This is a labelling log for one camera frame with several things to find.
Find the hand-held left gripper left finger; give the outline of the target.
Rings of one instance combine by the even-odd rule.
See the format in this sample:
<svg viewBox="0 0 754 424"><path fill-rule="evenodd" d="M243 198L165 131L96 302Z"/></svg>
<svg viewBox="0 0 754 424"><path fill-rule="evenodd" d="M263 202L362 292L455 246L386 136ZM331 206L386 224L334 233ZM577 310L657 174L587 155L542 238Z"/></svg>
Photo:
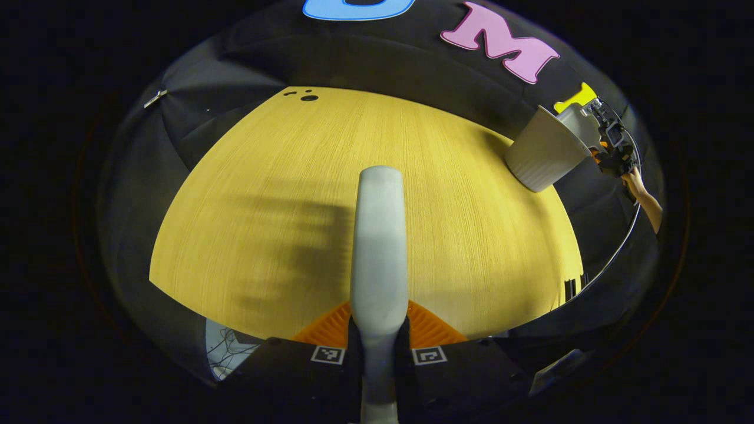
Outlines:
<svg viewBox="0 0 754 424"><path fill-rule="evenodd" d="M221 382L232 410L253 423L359 423L360 331L344 302L291 340L270 337Z"/></svg>

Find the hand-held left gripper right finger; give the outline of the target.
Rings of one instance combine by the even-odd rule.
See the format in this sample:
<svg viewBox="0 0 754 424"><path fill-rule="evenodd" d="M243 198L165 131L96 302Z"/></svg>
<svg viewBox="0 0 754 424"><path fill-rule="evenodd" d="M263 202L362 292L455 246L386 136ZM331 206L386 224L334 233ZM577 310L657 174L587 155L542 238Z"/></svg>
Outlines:
<svg viewBox="0 0 754 424"><path fill-rule="evenodd" d="M494 338L468 340L436 314L408 303L396 338L400 423L470 423L522 402L531 376Z"/></svg>

